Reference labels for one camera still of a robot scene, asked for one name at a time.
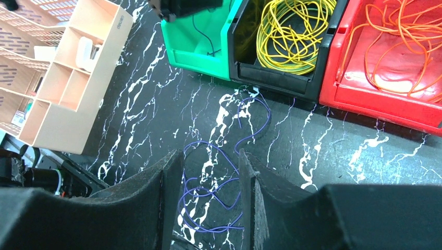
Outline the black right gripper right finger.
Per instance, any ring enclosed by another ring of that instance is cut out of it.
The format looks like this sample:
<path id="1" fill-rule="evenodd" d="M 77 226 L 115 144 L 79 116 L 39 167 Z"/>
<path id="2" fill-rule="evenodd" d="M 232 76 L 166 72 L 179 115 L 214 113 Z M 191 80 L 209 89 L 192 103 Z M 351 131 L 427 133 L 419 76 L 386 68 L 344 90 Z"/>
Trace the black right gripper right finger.
<path id="1" fill-rule="evenodd" d="M 441 249 L 441 186 L 308 192 L 239 153 L 244 249 Z"/>

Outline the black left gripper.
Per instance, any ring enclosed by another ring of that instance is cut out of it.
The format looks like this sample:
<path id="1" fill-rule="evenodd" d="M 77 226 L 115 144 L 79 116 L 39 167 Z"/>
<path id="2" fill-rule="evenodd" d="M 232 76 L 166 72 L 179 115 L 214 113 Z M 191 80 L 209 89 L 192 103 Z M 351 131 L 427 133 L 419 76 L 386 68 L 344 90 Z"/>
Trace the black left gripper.
<path id="1" fill-rule="evenodd" d="M 148 0 L 148 4 L 162 20 L 174 22 L 177 18 L 221 7 L 223 0 Z"/>

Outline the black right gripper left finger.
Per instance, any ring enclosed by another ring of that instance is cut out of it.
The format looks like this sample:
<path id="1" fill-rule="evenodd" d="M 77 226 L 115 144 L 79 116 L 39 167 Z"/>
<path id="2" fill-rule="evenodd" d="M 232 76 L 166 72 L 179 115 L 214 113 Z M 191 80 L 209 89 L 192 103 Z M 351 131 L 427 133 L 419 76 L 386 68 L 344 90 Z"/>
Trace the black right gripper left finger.
<path id="1" fill-rule="evenodd" d="M 169 249 L 181 189 L 180 150 L 89 197 L 1 188 L 1 249 Z"/>

